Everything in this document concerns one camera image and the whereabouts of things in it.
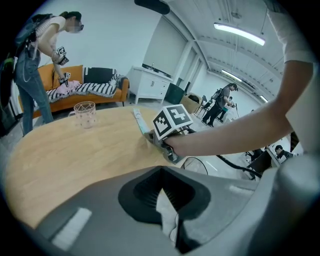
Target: white cabinet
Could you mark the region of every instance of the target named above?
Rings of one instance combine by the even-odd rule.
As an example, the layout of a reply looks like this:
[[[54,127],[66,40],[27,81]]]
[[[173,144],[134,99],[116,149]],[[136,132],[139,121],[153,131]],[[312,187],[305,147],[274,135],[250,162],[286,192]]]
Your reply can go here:
[[[172,79],[143,67],[133,67],[129,76],[129,92],[135,94],[135,104],[140,98],[164,101]]]

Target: ceiling light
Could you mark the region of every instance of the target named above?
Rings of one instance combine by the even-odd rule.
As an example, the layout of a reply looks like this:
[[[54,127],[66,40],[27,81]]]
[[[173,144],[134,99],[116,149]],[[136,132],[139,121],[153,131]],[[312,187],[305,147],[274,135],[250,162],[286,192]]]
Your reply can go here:
[[[230,77],[238,80],[239,82],[242,82],[242,80],[241,80],[240,78],[236,77],[236,76],[233,75],[233,74],[230,74],[229,72],[227,72],[227,71],[225,71],[225,70],[223,70],[223,69],[222,69],[222,73],[225,73],[225,74],[227,74],[228,76],[230,76]]]
[[[246,32],[242,29],[236,28],[234,26],[223,25],[220,23],[214,23],[213,25],[217,30],[227,31],[227,32],[234,33],[236,35],[248,38],[261,46],[263,46],[266,42],[264,39],[262,39],[256,35],[250,34],[249,32]]]
[[[262,95],[260,95],[260,98],[263,99],[266,103],[268,102],[267,99],[265,97],[263,97]]]

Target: hand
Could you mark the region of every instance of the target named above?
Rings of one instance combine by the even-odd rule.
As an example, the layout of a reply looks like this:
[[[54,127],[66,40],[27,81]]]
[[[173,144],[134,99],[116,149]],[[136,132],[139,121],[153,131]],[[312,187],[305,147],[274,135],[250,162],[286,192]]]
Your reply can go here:
[[[54,53],[52,56],[52,62],[63,66],[64,64],[66,64],[69,60],[67,59],[66,55],[59,55],[57,53]]]
[[[173,151],[178,155],[178,156],[186,156],[183,152],[183,146],[180,143],[181,137],[184,137],[183,135],[174,135],[169,138],[166,138],[163,142],[169,145]]]
[[[65,77],[60,78],[59,82],[60,82],[60,85],[65,83],[66,87],[68,87],[68,79],[67,78],[65,78]]]

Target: woman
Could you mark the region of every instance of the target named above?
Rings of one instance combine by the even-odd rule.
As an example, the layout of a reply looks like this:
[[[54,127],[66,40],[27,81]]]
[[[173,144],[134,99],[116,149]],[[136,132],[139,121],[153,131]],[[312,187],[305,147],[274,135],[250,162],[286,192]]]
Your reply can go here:
[[[80,32],[84,27],[81,17],[78,11],[65,11],[60,16],[47,19],[36,28],[36,41],[29,43],[18,57],[14,70],[14,81],[18,87],[23,107],[24,135],[33,129],[34,100],[39,106],[44,122],[47,124],[53,121],[48,95],[38,72],[40,53],[51,58],[60,82],[63,83],[66,78],[60,65],[65,64],[67,58],[56,52],[57,36],[62,31]]]

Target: floor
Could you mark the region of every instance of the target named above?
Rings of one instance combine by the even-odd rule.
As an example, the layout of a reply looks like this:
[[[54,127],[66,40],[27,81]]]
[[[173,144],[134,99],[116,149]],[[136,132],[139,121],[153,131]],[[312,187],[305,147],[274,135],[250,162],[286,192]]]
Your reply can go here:
[[[134,98],[130,98],[125,102],[125,106],[134,104]],[[147,108],[154,109],[158,111],[162,106],[159,100],[153,100],[153,99],[139,99],[139,102],[137,104],[138,106],[143,106]],[[170,103],[164,101],[163,106],[169,106]],[[117,108],[121,107],[122,104],[120,102],[113,102],[113,103],[104,103],[99,104],[96,106],[97,110],[101,109],[109,109],[109,108]],[[53,115],[54,120],[62,119],[67,117],[69,114],[69,111],[64,111],[61,113],[56,113]],[[193,124],[191,124],[191,128],[197,132],[199,131],[205,131],[213,129],[209,126],[205,126],[201,119],[197,118],[195,115],[191,115],[193,119]],[[33,120],[33,127],[36,129],[37,127],[41,126],[43,124],[42,117],[35,118]],[[223,125],[219,121],[215,120],[213,125],[215,127]],[[4,173],[5,168],[8,162],[8,159],[11,155],[11,152],[14,150],[16,144],[19,142],[19,140],[23,137],[22,132],[22,122],[18,123],[11,131],[10,133],[0,139],[0,178],[1,178],[1,184],[4,182]],[[229,154],[224,155],[226,159],[231,161],[232,163],[239,165],[239,166],[247,166],[248,162],[246,161],[246,157],[244,153],[237,153],[237,154]],[[202,161],[204,164],[207,173],[212,176],[217,177],[223,177],[223,178],[231,178],[231,179],[249,179],[248,174],[244,173],[241,170],[236,170],[226,163],[224,163],[222,160],[217,158],[216,156],[200,156],[197,157],[199,160]]]

